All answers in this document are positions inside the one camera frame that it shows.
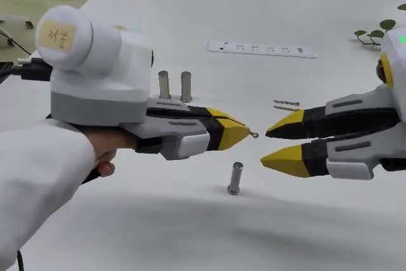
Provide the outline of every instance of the white lab coat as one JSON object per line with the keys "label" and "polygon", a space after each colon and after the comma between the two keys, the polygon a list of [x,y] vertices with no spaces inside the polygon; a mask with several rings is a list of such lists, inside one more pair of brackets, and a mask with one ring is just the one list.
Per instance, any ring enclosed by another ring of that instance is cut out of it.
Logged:
{"label": "white lab coat", "polygon": [[0,133],[0,271],[57,209],[68,202],[95,165],[89,140],[52,119]]}

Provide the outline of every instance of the power strip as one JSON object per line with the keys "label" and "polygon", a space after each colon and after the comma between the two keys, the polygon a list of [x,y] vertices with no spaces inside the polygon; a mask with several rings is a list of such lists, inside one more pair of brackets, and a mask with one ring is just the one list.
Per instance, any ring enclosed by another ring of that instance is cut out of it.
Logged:
{"label": "power strip", "polygon": [[226,41],[209,41],[207,50],[210,52],[317,58],[315,52],[304,47],[269,46],[265,44],[230,43]]}

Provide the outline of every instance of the person's hand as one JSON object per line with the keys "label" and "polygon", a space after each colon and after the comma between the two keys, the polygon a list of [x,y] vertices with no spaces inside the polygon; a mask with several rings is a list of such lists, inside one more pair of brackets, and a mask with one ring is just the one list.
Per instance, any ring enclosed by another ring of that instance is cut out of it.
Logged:
{"label": "person's hand", "polygon": [[135,136],[122,129],[81,129],[95,149],[95,166],[102,177],[114,173],[115,166],[111,161],[117,149],[135,149],[137,141]]}

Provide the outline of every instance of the green plant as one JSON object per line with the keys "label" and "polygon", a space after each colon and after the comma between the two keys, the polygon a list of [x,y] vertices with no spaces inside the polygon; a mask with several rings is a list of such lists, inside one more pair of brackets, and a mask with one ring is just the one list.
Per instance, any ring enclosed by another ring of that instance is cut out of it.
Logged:
{"label": "green plant", "polygon": [[[398,10],[401,11],[406,11],[406,3],[402,4],[398,7]],[[380,46],[380,43],[377,43],[375,39],[377,38],[383,38],[385,33],[387,31],[393,29],[396,25],[396,22],[392,19],[386,19],[383,20],[382,22],[379,23],[379,26],[381,27],[379,30],[373,30],[371,33],[368,34],[367,31],[365,30],[358,30],[355,31],[354,35],[357,37],[357,39],[362,43],[364,46]],[[362,40],[363,36],[369,37],[370,42],[365,42]]]}

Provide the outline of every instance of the silver metal rod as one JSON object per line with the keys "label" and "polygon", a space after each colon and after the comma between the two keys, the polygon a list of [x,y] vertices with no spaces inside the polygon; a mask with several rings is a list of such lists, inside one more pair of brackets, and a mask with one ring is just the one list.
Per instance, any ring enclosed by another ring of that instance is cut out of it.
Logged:
{"label": "silver metal rod", "polygon": [[299,109],[294,109],[294,108],[289,108],[289,107],[281,107],[281,106],[274,106],[276,109],[282,109],[282,110],[288,110],[288,111],[293,111],[296,112]]}
{"label": "silver metal rod", "polygon": [[227,186],[227,192],[230,195],[238,195],[240,192],[240,180],[242,174],[243,165],[241,162],[234,162],[233,172],[231,175],[231,180],[229,186]]}
{"label": "silver metal rod", "polygon": [[290,102],[290,101],[282,101],[282,100],[273,100],[275,103],[278,104],[287,104],[287,105],[294,105],[294,106],[300,106],[299,102]]}
{"label": "silver metal rod", "polygon": [[182,94],[180,101],[190,103],[192,101],[192,74],[189,71],[183,71],[181,74]]}
{"label": "silver metal rod", "polygon": [[169,74],[167,73],[167,71],[165,70],[159,71],[158,80],[159,80],[159,98],[170,100],[171,95],[169,93]]}

